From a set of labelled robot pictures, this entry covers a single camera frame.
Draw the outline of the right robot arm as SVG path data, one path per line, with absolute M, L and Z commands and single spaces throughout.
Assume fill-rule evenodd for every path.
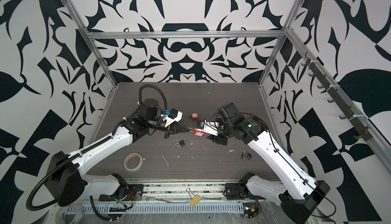
M 241 113 L 233 103 L 229 103 L 218 108 L 216 121 L 211 123 L 211 127 L 211 141 L 227 145 L 229 138 L 236 138 L 263 158 L 281 183 L 248 173 L 241 178 L 241 184 L 251 196 L 262 197 L 281 206 L 294 223 L 306 223 L 318 205 L 327 199 L 330 186 L 323 180 L 315 180 L 296 164 L 276 142 L 261 118 Z

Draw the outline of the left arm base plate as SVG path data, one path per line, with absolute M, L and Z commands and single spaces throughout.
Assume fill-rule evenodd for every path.
M 128 184 L 127 186 L 120 185 L 120 187 L 115 191 L 113 195 L 101 194 L 99 197 L 99 201 L 138 201 L 143 196 L 143 190 L 143 184 Z

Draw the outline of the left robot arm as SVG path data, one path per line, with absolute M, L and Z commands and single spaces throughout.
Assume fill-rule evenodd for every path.
M 108 176 L 92 176 L 88 172 L 99 162 L 116 151 L 129 146 L 155 130 L 172 134 L 190 132 L 184 125 L 183 114 L 176 110 L 160 108 L 158 101 L 147 99 L 128 117 L 117 123 L 111 133 L 82 149 L 65 154 L 55 154 L 49 164 L 42 184 L 54 200 L 50 204 L 67 206 L 83 196 L 105 195 L 123 200 L 127 197 L 128 184 L 117 173 Z

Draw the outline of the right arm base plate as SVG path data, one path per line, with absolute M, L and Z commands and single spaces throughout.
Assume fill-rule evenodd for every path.
M 265 198 L 255 196 L 249 192 L 245 184 L 243 183 L 226 183 L 223 195 L 228 200 L 241 200 L 241 199 L 259 199 L 264 200 Z

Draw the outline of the red padlock front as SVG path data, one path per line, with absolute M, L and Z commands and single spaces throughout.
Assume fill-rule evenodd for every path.
M 193 131 L 193 135 L 196 135 L 196 136 L 199 136 L 199 137 L 202 137 L 203 135 L 205 135 L 206 133 L 200 129 L 195 129 Z

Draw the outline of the small black padlock front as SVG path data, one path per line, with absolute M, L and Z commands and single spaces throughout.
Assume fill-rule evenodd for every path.
M 180 140 L 180 141 L 175 141 L 174 145 L 177 147 L 183 147 L 184 145 L 187 144 L 187 140 Z

